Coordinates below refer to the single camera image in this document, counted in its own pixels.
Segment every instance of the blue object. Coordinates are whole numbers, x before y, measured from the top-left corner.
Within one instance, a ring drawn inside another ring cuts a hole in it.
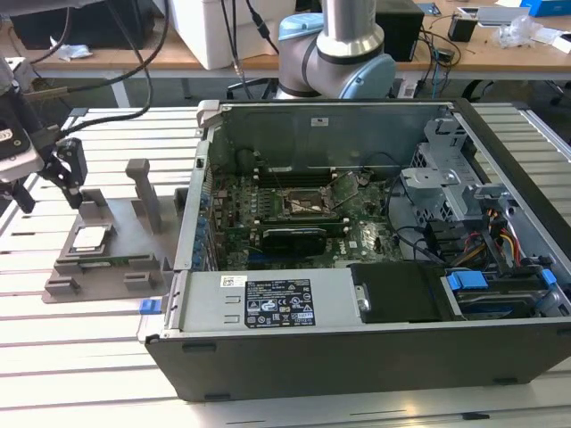
[[[542,277],[549,287],[552,287],[557,283],[557,278],[553,275],[553,272],[551,272],[549,269],[542,270]]]
[[[531,16],[571,15],[569,0],[522,0],[521,7],[531,7]]]
[[[300,13],[288,16],[279,24],[279,41],[319,33],[322,29],[322,13]]]
[[[349,78],[339,98],[367,99],[386,96],[393,85],[396,62],[386,53],[367,62]]]
[[[422,12],[425,13],[425,15],[432,15],[432,16],[442,15],[436,3],[417,3],[417,6],[420,8]]]
[[[203,208],[208,208],[211,206],[211,198],[207,193],[202,193],[200,195],[200,206]]]
[[[161,301],[155,299],[145,299],[139,306],[140,315],[160,315]]]
[[[456,290],[486,290],[489,285],[482,272],[478,270],[460,270],[448,275],[448,284]]]

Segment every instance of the yellow wire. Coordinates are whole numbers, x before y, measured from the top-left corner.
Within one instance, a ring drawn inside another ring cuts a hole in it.
[[[480,245],[478,248],[476,248],[475,250],[473,250],[472,252],[470,252],[469,254],[466,255],[465,258],[463,258],[462,260],[460,260],[458,263],[456,263],[456,266],[461,265],[462,263],[464,263],[465,261],[468,261],[472,258],[474,258],[476,255],[478,255],[480,252],[482,252],[485,249],[485,244]]]
[[[513,242],[512,239],[511,239],[509,236],[507,236],[507,235],[500,234],[500,236],[501,236],[503,239],[505,239],[506,241],[509,242],[509,247],[510,247],[510,249],[511,249],[511,258],[514,260],[514,265],[516,265],[516,264],[517,264],[517,261],[516,261],[516,246],[515,246],[514,242]]]

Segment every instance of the plastic bag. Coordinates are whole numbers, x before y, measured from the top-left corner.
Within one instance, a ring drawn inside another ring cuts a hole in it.
[[[542,24],[534,22],[529,16],[515,18],[509,26],[502,25],[493,32],[492,39],[503,48],[532,45],[532,37],[543,28]]]
[[[52,37],[50,37],[50,41],[52,42],[52,46],[57,44]],[[60,57],[60,60],[70,62],[78,58],[87,58],[93,55],[93,53],[89,51],[86,45],[62,45],[62,47],[58,49],[57,55]]]

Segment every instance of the circuit board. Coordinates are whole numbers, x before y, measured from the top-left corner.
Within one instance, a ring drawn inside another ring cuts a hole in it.
[[[345,173],[324,186],[276,188],[252,177],[225,176],[215,179],[214,188],[220,270],[346,268],[402,260],[382,214],[384,182]],[[261,229],[280,227],[325,231],[323,251],[268,255]]]

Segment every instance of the floor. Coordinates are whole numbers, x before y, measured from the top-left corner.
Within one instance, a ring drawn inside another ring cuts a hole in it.
[[[88,80],[64,80],[50,79],[46,82],[38,82],[40,86],[76,86],[86,84]],[[201,100],[225,99],[226,87],[237,82],[237,79],[228,78],[197,78],[190,81],[192,98],[186,100],[182,95],[181,83],[177,79],[156,79],[153,82],[155,97],[154,107],[197,105]],[[461,96],[468,81],[453,80],[443,91],[443,98]],[[489,82],[483,82],[475,91],[480,95],[482,89]],[[263,86],[252,89],[255,97],[260,97]],[[134,79],[127,82],[127,90],[131,105],[141,106],[146,100],[146,85],[142,79]],[[432,87],[427,84],[419,93],[419,97],[430,97]],[[525,81],[499,81],[489,86],[485,91],[481,102],[522,102],[527,104],[549,126],[551,126],[565,141],[571,141],[571,98],[564,99],[560,105],[551,106],[550,100],[555,93],[544,82]],[[236,92],[236,99],[246,99],[244,91]],[[107,88],[96,91],[75,94],[62,100],[52,100],[36,103],[38,114],[45,123],[62,124],[67,118],[70,108],[74,107],[115,107],[112,90]],[[4,210],[5,202],[0,200],[0,213]]]

